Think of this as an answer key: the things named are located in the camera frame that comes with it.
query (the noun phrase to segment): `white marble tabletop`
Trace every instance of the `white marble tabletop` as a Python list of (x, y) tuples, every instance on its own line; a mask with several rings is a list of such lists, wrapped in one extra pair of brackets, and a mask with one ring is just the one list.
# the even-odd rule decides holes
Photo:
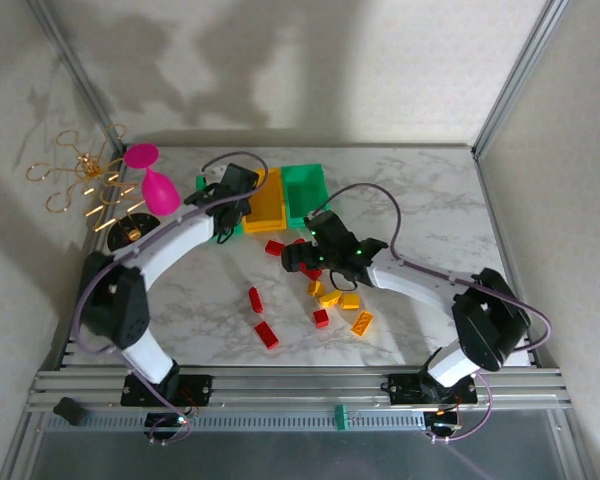
[[(209, 159), (236, 149), (161, 148), (156, 170), (171, 176), (183, 198)], [(321, 163), (330, 192), (353, 182), (375, 182), (400, 203), (403, 227), (398, 250), (459, 271), (483, 267), (503, 271), (478, 178), (468, 148), (248, 148), (270, 167)], [(247, 157), (231, 161), (258, 167)], [(332, 202), (332, 210), (359, 239), (388, 241), (395, 226), (391, 203), (380, 192), (354, 189)], [(306, 293), (309, 280), (287, 273), (280, 258), (264, 252), (268, 240), (291, 243), (306, 230), (243, 234), (225, 245), (208, 242), (167, 270), (149, 291), (151, 330), (181, 365), (420, 365), (456, 338), (453, 322), (403, 295), (361, 286), (362, 308), (374, 315), (363, 337), (351, 325), (358, 314), (329, 309), (327, 328), (315, 328), (319, 307)], [(323, 281), (329, 285), (328, 276)], [(258, 288), (265, 311), (255, 314), (247, 291)], [(280, 344), (268, 351), (253, 327), (266, 320)], [(117, 364), (75, 351), (65, 365)], [(508, 365), (529, 365), (526, 353)]]

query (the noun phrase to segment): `white wall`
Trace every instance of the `white wall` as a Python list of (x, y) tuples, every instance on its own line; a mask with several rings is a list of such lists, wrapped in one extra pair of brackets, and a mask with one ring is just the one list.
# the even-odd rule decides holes
[(49, 214), (46, 198), (67, 179), (25, 180), (35, 162), (73, 166), (72, 152), (52, 143), (67, 128), (99, 135), (26, 2), (1, 0), (0, 468), (57, 320), (75, 302), (86, 233), (80, 205)]
[(136, 139), (288, 146), (470, 143), (544, 1), (52, 3)]
[(483, 166), (600, 478), (600, 1), (572, 0)]

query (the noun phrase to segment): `yellow bin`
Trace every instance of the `yellow bin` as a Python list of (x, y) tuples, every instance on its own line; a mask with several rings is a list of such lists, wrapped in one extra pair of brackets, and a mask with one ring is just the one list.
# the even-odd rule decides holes
[[(256, 173), (260, 185), (264, 178), (264, 170), (256, 170)], [(249, 199), (249, 204), (251, 213), (242, 220), (245, 233), (287, 229), (282, 174), (279, 168), (269, 169), (267, 184)]]

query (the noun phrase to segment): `red lego brick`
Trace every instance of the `red lego brick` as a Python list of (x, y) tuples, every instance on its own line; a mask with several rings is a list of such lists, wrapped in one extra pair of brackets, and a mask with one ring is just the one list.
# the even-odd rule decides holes
[(273, 240), (269, 240), (267, 242), (267, 246), (264, 247), (264, 251), (270, 255), (275, 255), (279, 257), (282, 254), (282, 249), (284, 245), (282, 243), (274, 242)]
[(329, 325), (329, 315), (326, 310), (316, 310), (313, 312), (313, 318), (316, 321), (316, 328), (324, 328)]
[(320, 278), (320, 275), (322, 275), (322, 270), (320, 268), (316, 268), (315, 270), (309, 270), (304, 263), (300, 264), (300, 270), (314, 282)]
[(278, 341), (278, 337), (276, 337), (276, 334), (273, 333), (273, 330), (271, 330), (271, 327), (267, 324), (267, 322), (260, 322), (255, 326), (255, 330), (268, 350), (271, 350), (278, 345), (278, 343), (280, 343)]
[(256, 287), (251, 287), (249, 289), (249, 300), (251, 300), (251, 308), (256, 313), (262, 313), (264, 311), (264, 307), (262, 306), (262, 300), (260, 300), (260, 294)]

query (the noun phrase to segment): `green container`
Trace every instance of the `green container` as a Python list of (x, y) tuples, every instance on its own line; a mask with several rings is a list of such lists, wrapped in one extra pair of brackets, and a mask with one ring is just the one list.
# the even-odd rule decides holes
[(322, 165), (282, 167), (282, 185), (287, 203), (287, 227), (303, 228), (304, 217), (322, 205), (329, 193)]
[[(206, 186), (207, 186), (207, 181), (204, 179), (204, 177), (202, 175), (198, 175), (196, 177), (196, 192), (199, 192)], [(243, 233), (242, 222), (240, 222), (238, 224), (238, 226), (236, 226), (233, 229), (233, 234), (234, 235), (242, 235), (242, 233)]]

